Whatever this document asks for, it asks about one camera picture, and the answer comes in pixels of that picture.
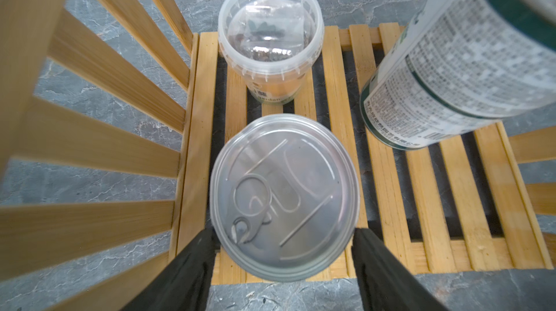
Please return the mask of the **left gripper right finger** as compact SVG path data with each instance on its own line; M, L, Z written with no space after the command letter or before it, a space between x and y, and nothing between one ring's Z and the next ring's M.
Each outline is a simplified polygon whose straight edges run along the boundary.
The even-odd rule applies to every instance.
M353 264L365 310L446 310L368 228L353 235Z

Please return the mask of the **wooden two-tier shelf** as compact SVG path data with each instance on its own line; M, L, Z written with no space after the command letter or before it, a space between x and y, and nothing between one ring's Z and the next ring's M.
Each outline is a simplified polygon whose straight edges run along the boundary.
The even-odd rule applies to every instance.
M225 0L195 34L153 0L1 0L1 165L175 179L173 200L1 208L1 280L171 232L57 310L202 310L214 284L355 278L366 310L441 310L420 273L555 267L555 0L428 0L406 27L317 0Z

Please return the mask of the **green label tin can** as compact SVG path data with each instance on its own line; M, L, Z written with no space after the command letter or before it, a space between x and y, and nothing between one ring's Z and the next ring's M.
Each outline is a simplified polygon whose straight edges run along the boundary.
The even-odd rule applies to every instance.
M295 114L259 118L221 149L211 172L210 218L243 270L294 282L345 251L359 219L350 155L320 123Z

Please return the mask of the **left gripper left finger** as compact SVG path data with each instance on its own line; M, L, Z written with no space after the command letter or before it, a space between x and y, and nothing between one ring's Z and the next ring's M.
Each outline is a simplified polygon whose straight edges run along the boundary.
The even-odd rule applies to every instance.
M123 310L205 310L215 263L215 231L206 228Z

